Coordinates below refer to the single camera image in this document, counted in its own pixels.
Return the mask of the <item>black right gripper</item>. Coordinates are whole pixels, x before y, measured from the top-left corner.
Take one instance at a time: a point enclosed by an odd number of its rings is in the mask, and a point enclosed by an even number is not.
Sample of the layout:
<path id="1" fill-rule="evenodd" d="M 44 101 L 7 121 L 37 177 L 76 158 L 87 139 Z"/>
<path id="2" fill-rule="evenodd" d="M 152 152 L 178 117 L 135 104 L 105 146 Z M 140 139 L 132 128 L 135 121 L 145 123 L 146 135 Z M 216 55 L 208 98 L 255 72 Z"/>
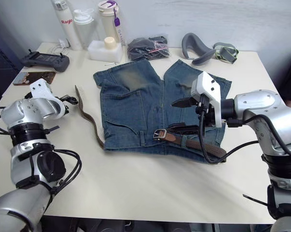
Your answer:
<path id="1" fill-rule="evenodd" d="M 198 115 L 199 127 L 214 127 L 215 126 L 215 115 L 214 108 L 209 103 L 210 99 L 205 94 L 201 94 L 199 100 L 196 100 L 195 112 Z M 172 107 L 188 108 L 194 105 L 194 98 L 187 97 L 177 100 L 172 103 Z"/>

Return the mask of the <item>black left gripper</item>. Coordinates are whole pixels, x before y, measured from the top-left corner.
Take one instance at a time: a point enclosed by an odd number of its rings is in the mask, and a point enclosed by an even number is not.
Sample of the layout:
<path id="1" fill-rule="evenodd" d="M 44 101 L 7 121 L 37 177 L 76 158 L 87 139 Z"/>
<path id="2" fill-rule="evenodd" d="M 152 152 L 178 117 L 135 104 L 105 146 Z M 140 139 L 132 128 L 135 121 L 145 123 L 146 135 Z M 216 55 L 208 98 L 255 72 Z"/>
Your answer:
<path id="1" fill-rule="evenodd" d="M 58 116 L 63 116 L 69 112 L 69 107 L 65 105 L 65 102 L 70 104 L 78 103 L 75 97 L 69 95 L 64 95 L 63 97 L 55 96 L 55 109 Z"/>

